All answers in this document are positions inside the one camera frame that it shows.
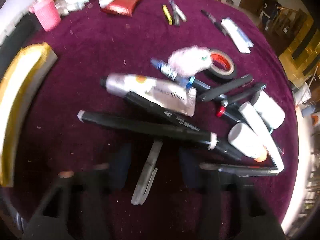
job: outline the pink basket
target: pink basket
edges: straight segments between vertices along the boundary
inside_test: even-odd
[[[31,6],[29,11],[37,16],[45,31],[52,30],[61,22],[53,0],[41,0]]]

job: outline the tape roll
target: tape roll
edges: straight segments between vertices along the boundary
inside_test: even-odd
[[[210,54],[213,63],[204,71],[206,76],[218,83],[226,83],[236,78],[237,68],[227,54],[217,49],[211,49]]]

